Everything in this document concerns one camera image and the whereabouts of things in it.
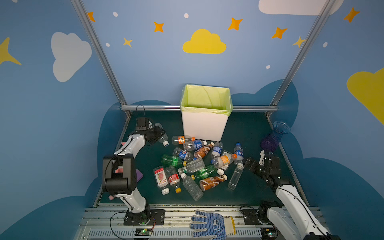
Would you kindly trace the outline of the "clear ribbed plastic bottle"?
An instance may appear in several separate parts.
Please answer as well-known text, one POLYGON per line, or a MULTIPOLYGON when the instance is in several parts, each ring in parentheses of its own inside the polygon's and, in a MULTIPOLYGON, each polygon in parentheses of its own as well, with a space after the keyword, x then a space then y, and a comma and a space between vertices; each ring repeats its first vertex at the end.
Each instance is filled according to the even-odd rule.
POLYGON ((163 128, 163 126, 160 123, 156 123, 155 126, 161 128, 164 131, 164 133, 162 134, 162 136, 159 139, 159 142, 162 143, 164 145, 164 147, 168 147, 169 146, 169 142, 168 142, 169 138, 168 138, 167 133, 165 132, 165 129, 163 128))

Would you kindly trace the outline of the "blue cap water bottle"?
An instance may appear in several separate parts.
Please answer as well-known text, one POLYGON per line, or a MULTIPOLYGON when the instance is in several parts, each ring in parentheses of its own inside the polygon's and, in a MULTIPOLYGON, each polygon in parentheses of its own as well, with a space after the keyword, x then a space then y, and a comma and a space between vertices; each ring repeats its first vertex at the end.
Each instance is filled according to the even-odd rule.
POLYGON ((239 163, 243 163, 244 160, 244 150, 240 143, 236 143, 234 148, 234 154, 237 155, 236 159, 234 159, 234 163, 237 165, 239 163))

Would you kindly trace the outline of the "tall clear bottle no label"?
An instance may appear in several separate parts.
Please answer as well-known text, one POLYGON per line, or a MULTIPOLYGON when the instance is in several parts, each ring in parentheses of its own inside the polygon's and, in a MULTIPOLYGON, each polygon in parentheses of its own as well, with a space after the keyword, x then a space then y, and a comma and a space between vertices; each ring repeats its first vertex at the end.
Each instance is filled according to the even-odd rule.
POLYGON ((243 171, 244 171, 244 164, 242 164, 242 163, 237 164, 237 166, 236 166, 236 168, 235 168, 235 170, 233 172, 233 175, 232 175, 232 177, 231 177, 231 179, 230 179, 230 181, 228 183, 228 188, 230 190, 235 190, 236 189, 243 171))

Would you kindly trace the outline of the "guava juice square bottle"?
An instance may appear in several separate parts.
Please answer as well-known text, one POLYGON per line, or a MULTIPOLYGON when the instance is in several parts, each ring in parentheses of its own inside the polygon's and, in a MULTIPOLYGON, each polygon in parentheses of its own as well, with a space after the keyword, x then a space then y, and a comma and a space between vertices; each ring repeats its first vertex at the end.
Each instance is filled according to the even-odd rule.
POLYGON ((163 166, 156 167, 154 169, 154 177, 156 180, 156 185, 161 191, 162 195, 167 195, 170 192, 169 182, 165 173, 165 168, 163 166))

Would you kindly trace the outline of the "red label bottle yellow cap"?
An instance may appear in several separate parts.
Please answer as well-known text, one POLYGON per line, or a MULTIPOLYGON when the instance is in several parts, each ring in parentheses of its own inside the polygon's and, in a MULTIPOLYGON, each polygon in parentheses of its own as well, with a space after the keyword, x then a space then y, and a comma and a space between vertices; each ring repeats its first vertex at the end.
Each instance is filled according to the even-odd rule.
POLYGON ((175 188, 175 192, 179 194, 182 190, 180 187, 181 181, 175 167, 169 166, 165 168, 167 180, 171 187, 175 188))

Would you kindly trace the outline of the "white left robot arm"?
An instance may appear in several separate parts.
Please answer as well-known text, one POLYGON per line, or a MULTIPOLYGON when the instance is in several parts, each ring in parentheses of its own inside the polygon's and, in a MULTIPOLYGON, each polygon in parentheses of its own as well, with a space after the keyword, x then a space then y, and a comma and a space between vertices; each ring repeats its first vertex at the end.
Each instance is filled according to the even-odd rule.
POLYGON ((147 225, 151 220, 150 206, 137 188, 135 158, 144 146, 155 144, 165 133, 149 118, 139 117, 135 130, 123 146, 103 158, 102 189, 128 207, 128 224, 147 225))

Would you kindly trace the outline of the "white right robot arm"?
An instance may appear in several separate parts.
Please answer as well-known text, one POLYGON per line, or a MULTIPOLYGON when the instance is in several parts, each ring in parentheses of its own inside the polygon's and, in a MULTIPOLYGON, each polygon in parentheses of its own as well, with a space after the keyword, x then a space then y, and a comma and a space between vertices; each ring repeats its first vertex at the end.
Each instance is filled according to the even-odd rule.
POLYGON ((245 160, 245 168, 264 180, 282 202, 262 201, 255 214, 247 219, 257 220, 262 225, 272 225, 286 240, 339 240, 332 235, 310 211, 297 188, 282 176, 280 158, 261 151, 260 160, 252 157, 245 160))

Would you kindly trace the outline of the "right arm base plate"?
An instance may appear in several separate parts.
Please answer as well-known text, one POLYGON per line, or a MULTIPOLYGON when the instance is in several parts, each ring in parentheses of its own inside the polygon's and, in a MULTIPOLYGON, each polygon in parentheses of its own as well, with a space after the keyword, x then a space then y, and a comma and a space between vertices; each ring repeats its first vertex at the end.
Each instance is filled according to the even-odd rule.
POLYGON ((257 210, 241 208, 240 212, 243 215, 245 225, 262 225, 259 220, 257 210))

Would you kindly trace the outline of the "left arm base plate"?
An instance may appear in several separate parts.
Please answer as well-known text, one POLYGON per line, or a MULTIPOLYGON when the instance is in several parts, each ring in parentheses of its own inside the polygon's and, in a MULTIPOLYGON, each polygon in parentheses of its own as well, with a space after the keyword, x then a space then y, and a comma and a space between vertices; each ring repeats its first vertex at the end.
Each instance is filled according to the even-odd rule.
POLYGON ((165 210, 155 209, 147 210, 140 213, 126 212, 124 217, 124 226, 149 226, 155 224, 156 226, 163 226, 165 221, 165 210))

